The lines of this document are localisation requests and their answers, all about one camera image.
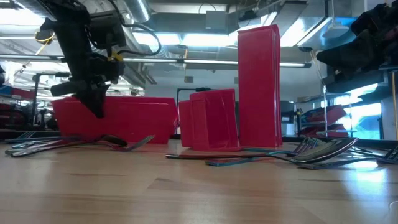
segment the wooden table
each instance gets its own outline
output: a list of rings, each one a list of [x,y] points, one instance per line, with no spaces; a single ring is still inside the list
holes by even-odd
[[[210,167],[164,158],[179,145],[0,156],[0,223],[398,223],[398,166]]]

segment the red rectangular bin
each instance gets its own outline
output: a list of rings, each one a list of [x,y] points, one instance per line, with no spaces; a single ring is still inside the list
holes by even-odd
[[[150,143],[167,144],[178,123],[173,98],[107,96],[102,119],[73,97],[52,104],[63,136],[97,138],[111,134],[127,142],[138,142],[155,135]]]
[[[239,32],[239,133],[242,146],[277,147],[282,144],[279,39],[276,25]]]
[[[241,150],[234,89],[194,93],[179,106],[183,146],[196,151]]]

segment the pipe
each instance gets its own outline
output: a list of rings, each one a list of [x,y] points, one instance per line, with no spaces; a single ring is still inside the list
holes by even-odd
[[[26,61],[33,62],[61,62],[61,55],[9,55],[1,54],[0,60]],[[199,60],[199,59],[178,59],[178,58],[124,58],[123,62],[142,62],[142,63],[176,63],[176,64],[206,64],[206,65],[238,65],[237,61],[223,60]],[[290,68],[310,68],[311,63],[281,62],[281,67]]]
[[[124,0],[134,22],[143,23],[150,18],[150,7],[146,0]]]

